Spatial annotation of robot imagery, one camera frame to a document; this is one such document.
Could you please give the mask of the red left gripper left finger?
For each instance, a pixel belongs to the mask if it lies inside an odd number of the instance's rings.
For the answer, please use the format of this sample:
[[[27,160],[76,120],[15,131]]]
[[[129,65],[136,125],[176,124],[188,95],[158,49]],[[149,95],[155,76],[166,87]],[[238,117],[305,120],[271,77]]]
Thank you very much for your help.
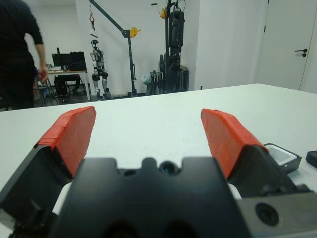
[[[0,192],[1,223],[39,223],[86,156],[93,106],[63,113],[38,140]]]

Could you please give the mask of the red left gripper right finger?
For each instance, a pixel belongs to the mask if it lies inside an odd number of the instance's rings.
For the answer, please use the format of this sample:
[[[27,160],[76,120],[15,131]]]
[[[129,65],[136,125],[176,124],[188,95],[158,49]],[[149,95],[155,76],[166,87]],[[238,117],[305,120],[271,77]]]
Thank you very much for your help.
[[[241,197],[308,193],[295,185],[269,150],[239,120],[228,113],[202,109],[201,120],[212,157]]]

